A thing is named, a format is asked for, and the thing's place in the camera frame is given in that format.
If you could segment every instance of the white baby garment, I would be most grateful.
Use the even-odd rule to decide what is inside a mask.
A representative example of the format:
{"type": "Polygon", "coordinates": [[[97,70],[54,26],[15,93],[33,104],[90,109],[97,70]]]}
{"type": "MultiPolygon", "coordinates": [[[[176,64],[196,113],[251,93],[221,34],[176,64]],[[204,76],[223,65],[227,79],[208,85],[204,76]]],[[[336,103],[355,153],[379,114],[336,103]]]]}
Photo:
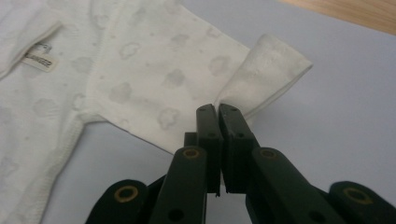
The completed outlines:
{"type": "Polygon", "coordinates": [[[270,35],[248,53],[175,0],[1,5],[0,223],[40,221],[87,122],[175,152],[198,106],[252,118],[311,67],[270,35]]]}

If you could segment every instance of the white table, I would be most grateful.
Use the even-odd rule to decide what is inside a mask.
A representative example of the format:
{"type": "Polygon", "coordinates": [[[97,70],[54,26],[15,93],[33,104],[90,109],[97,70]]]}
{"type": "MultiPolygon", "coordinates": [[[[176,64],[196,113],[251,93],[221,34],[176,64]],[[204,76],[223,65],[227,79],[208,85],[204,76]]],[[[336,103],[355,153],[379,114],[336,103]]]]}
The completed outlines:
{"type": "MultiPolygon", "coordinates": [[[[396,205],[396,36],[274,0],[185,0],[185,6],[248,47],[273,34],[314,63],[258,114],[252,130],[263,147],[282,151],[320,189],[351,180],[396,205]]],[[[149,184],[171,160],[109,124],[89,125],[43,223],[84,223],[111,184],[126,178],[149,184]]],[[[244,200],[209,196],[206,223],[249,223],[244,200]]]]}

